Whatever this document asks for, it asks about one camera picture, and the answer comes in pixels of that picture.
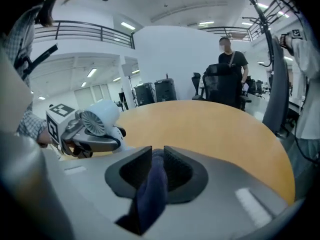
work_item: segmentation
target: wooden table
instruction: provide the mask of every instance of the wooden table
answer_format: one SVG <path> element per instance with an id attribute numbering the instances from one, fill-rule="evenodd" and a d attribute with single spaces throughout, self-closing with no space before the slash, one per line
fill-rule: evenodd
<path id="1" fill-rule="evenodd" d="M 253 116 L 226 105 L 179 100 L 122 112 L 117 124 L 128 146 L 174 146 L 232 162 L 275 190 L 288 204 L 295 181 L 287 153 Z"/>

